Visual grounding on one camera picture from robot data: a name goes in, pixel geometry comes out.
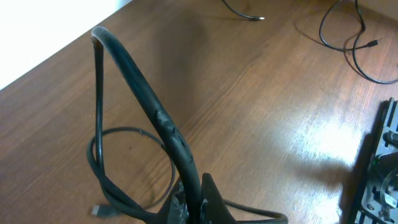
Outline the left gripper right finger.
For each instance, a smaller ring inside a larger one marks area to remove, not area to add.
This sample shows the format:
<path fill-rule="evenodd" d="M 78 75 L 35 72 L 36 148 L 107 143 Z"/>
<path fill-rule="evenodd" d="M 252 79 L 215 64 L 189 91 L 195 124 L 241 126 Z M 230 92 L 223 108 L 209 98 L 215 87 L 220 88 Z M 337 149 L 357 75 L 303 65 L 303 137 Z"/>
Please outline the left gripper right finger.
<path fill-rule="evenodd" d="M 236 224 L 209 173 L 202 175 L 200 224 Z"/>

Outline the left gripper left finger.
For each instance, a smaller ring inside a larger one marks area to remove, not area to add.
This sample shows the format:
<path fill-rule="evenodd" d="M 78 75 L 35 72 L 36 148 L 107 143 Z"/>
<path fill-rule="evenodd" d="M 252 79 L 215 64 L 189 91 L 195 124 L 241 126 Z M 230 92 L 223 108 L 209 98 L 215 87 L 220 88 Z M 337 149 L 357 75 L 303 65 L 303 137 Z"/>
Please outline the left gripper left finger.
<path fill-rule="evenodd" d="M 180 178 L 177 179 L 165 203 L 155 218 L 155 224 L 187 224 L 189 212 L 185 189 Z"/>

